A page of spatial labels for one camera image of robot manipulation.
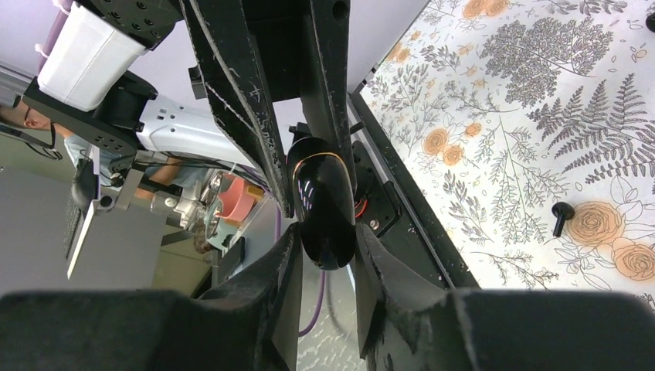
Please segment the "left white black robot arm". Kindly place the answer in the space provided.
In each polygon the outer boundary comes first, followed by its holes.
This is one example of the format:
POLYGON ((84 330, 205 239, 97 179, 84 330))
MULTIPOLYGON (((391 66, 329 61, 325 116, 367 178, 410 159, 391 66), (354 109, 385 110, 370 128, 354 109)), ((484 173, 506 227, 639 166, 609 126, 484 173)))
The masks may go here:
POLYGON ((263 173, 282 212, 300 209, 306 154, 342 162, 340 194, 357 185, 347 115, 347 1, 58 1, 58 22, 31 108, 136 168, 140 151, 173 152, 207 165, 223 160, 263 173), (186 24, 198 111, 159 94, 131 72, 174 27, 186 24), (273 105, 298 98, 313 141, 285 151, 273 105))

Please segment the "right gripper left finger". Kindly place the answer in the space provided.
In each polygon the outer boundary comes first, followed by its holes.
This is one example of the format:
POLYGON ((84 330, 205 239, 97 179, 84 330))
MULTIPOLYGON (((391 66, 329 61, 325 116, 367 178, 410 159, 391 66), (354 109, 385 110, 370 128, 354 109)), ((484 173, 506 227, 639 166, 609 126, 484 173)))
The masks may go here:
POLYGON ((1 299, 3 370, 290 370, 300 228, 193 299, 176 291, 18 291, 1 299))

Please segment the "black earbud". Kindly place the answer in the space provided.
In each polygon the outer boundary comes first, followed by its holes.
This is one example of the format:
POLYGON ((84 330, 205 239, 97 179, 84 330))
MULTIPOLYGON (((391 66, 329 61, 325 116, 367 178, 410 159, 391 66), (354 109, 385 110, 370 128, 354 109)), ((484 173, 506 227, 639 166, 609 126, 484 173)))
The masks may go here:
POLYGON ((560 237, 564 230, 565 223, 575 216, 575 209, 569 203, 557 202, 552 206, 551 212, 556 218, 552 233, 553 237, 560 237))

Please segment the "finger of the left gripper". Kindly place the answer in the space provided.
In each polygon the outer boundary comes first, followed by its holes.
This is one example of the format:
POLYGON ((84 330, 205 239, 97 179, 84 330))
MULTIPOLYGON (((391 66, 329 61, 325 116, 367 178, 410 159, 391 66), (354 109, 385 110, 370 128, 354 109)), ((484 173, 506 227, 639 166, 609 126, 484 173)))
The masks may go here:
POLYGON ((357 186, 347 113, 349 1, 302 1, 300 98, 311 134, 329 143, 357 186))
POLYGON ((216 125, 266 177, 285 217, 293 215, 280 131, 241 1, 182 1, 216 125))

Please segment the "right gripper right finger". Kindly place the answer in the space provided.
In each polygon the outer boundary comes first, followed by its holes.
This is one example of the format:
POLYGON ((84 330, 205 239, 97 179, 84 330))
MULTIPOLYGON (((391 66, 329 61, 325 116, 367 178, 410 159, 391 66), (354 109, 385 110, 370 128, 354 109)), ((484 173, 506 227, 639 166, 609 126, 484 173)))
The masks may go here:
POLYGON ((370 370, 652 370, 654 314, 591 291, 443 290, 356 228, 360 355, 370 370))

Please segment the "black earbud charging case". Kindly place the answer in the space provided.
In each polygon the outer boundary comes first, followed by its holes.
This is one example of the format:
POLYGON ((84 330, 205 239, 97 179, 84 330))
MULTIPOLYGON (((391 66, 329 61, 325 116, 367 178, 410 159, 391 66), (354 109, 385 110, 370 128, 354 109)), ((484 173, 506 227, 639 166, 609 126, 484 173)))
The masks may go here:
POLYGON ((344 160, 325 140, 295 141, 287 156, 300 238, 321 270, 345 267, 355 254, 355 201, 344 160))

